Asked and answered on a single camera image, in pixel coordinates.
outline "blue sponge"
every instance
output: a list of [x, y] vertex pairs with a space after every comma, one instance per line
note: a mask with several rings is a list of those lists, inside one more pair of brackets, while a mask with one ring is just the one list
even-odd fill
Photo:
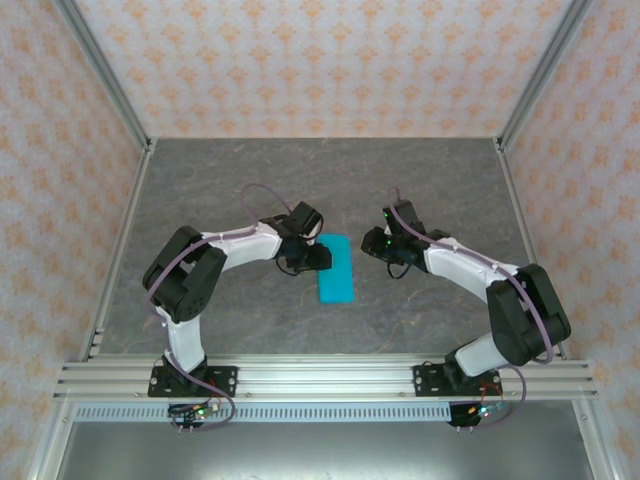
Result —
[[356, 300], [353, 288], [351, 245], [346, 235], [323, 233], [318, 242], [331, 250], [332, 267], [318, 272], [318, 291], [321, 303], [352, 303]]

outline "floral wallpaper wall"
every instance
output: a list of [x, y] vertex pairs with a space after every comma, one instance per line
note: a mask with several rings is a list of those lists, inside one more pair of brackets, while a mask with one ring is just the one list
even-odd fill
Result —
[[50, 0], [0, 2], [0, 477], [94, 314], [140, 151]]
[[595, 0], [508, 152], [541, 263], [640, 472], [640, 3]]
[[570, 0], [79, 0], [158, 137], [498, 135]]

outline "black mounting plate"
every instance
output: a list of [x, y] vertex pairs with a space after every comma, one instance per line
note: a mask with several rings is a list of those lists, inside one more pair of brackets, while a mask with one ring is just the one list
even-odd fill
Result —
[[[236, 386], [238, 384], [238, 367], [216, 367], [207, 366], [204, 378], [210, 378], [215, 386], [227, 393], [230, 397], [235, 397]], [[152, 398], [184, 398], [184, 397], [210, 397], [211, 390], [204, 387], [196, 387], [189, 382], [187, 386], [179, 383], [169, 369], [165, 366], [153, 367], [149, 381], [149, 391], [147, 395]]]
[[458, 391], [453, 389], [445, 377], [444, 364], [415, 365], [411, 371], [416, 397], [479, 397], [482, 396], [483, 384], [489, 386], [485, 397], [499, 397], [499, 392], [502, 391], [500, 375], [496, 371], [470, 378]]

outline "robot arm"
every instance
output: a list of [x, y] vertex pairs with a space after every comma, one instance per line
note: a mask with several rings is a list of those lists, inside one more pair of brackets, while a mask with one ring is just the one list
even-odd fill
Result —
[[176, 380], [185, 382], [172, 364], [172, 358], [182, 370], [196, 378], [206, 369], [206, 355], [200, 341], [200, 314], [220, 274], [245, 263], [277, 261], [281, 257], [296, 273], [331, 268], [331, 253], [315, 242], [322, 222], [319, 212], [301, 202], [289, 215], [262, 219], [257, 225], [240, 230], [200, 233], [186, 226], [175, 232], [145, 273], [145, 289], [151, 289], [169, 263], [190, 245], [211, 238], [171, 270], [152, 296], [156, 311], [166, 319], [169, 334], [163, 362]]
[[364, 237], [362, 250], [390, 265], [415, 266], [425, 273], [442, 276], [473, 293], [489, 309], [491, 333], [447, 355], [442, 371], [435, 369], [440, 378], [433, 382], [445, 383], [452, 392], [460, 392], [465, 384], [474, 383], [474, 377], [507, 364], [524, 365], [545, 351], [531, 312], [523, 308], [517, 291], [497, 267], [523, 286], [540, 313], [552, 345], [569, 337], [571, 327], [542, 267], [536, 264], [517, 267], [483, 256], [489, 266], [458, 252], [463, 246], [447, 233], [440, 230], [427, 233], [411, 202], [400, 200], [394, 207], [412, 229], [442, 246], [428, 244], [406, 231], [387, 207], [383, 209], [386, 228], [370, 230]]

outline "enclosure wall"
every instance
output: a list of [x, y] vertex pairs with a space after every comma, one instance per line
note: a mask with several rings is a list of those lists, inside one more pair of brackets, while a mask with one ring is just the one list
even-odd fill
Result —
[[0, 477], [23, 478], [140, 151], [50, 0], [0, 5]]
[[491, 137], [570, 0], [79, 0], [158, 137]]
[[640, 472], [640, 4], [594, 2], [507, 152], [536, 252]]

